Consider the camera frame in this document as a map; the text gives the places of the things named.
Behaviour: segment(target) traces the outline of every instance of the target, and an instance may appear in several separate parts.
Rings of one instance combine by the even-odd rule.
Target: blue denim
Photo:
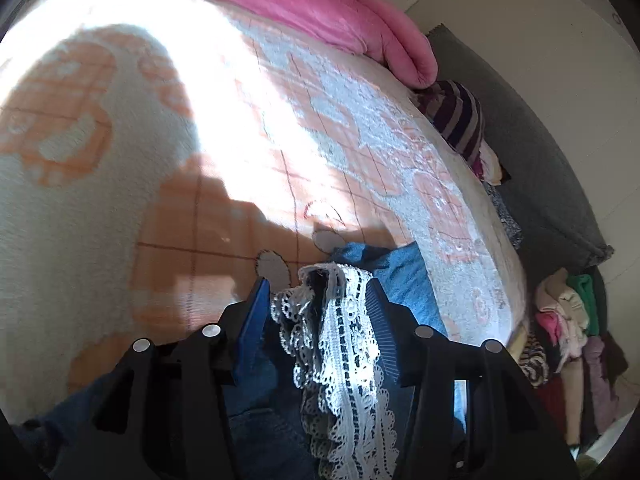
[[[416,242],[397,249],[349,243],[334,250],[330,260],[368,270],[391,303],[408,307],[419,324],[447,335],[427,267]]]
[[[265,323],[252,373],[223,386],[238,471],[243,480],[313,480],[316,463],[300,421],[302,393],[293,385],[293,361],[282,351],[279,327]],[[73,394],[14,433],[48,474],[55,472],[78,431],[106,394],[109,375]]]

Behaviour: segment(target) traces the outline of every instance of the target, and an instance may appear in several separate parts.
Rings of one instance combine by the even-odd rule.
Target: gray fabric
[[[504,200],[496,187],[486,182],[483,182],[482,185],[487,195],[489,195],[495,211],[498,213],[498,218],[500,218],[502,227],[504,227],[504,230],[507,232],[511,245],[514,249],[518,250],[522,245],[522,228],[513,219],[507,206],[504,205]]]
[[[530,289],[566,267],[581,272],[613,253],[587,197],[544,124],[481,57],[440,25],[429,34],[438,79],[460,81],[482,105],[484,138],[511,174],[500,195],[522,228],[518,254]]]

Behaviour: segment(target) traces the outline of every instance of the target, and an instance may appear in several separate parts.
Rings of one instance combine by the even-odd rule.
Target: bed
[[[453,340],[524,316],[491,201],[408,89],[222,1],[35,0],[0,44],[0,178],[13,420],[349,241],[417,241]]]

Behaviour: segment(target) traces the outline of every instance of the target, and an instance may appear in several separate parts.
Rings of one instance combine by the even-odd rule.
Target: orange pattern on blanket
[[[471,291],[474,298],[474,310],[476,311],[476,319],[480,325],[486,325],[489,322],[489,316],[491,311],[486,306],[486,301],[482,298],[482,292],[479,288],[474,288]]]
[[[259,160],[231,167],[194,155],[162,184],[129,285],[134,320],[155,342],[218,320],[249,293],[266,253],[281,262],[283,275],[272,282],[293,285],[301,266],[326,260],[336,245],[411,241],[398,216],[354,178],[328,166],[318,178],[290,160],[265,140]]]
[[[457,343],[462,341],[462,336],[460,335],[460,328],[456,325],[456,322],[453,321],[446,314],[440,314],[442,318],[442,322],[444,323],[444,328],[447,330],[447,336],[451,341],[455,341]]]
[[[111,372],[131,343],[142,336],[143,334],[133,332],[111,334],[80,352],[71,362],[66,377],[66,389],[69,394]]]
[[[91,173],[111,142],[111,120],[100,99],[115,72],[115,59],[103,46],[61,43],[1,105],[0,153],[17,153],[41,186],[63,186]]]
[[[402,178],[402,170],[414,170],[414,189],[429,211],[429,231],[436,254],[449,263],[476,260],[478,251],[469,233],[465,209],[452,191],[455,184],[443,162],[434,154],[433,146],[414,126],[405,127],[391,118],[383,119],[408,147],[406,151],[388,150],[385,153],[389,161],[387,167],[398,180]]]
[[[189,99],[171,60],[162,54],[146,51],[138,60],[138,70],[149,82],[166,107],[188,119],[193,118]]]
[[[145,38],[112,27],[92,30],[92,35],[131,54],[144,54],[151,48],[151,44]]]
[[[382,157],[369,146],[344,150],[350,170],[367,182],[380,196],[397,196],[404,192],[402,176],[395,174]]]

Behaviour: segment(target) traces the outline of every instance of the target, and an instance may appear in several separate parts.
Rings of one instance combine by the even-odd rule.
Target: white lace fabric
[[[311,279],[326,280],[316,298]],[[271,317],[280,342],[295,357],[302,425],[318,473],[330,480],[391,479],[396,467],[395,417],[378,343],[365,307],[371,274],[341,264],[316,264],[298,273],[300,286],[278,293]]]

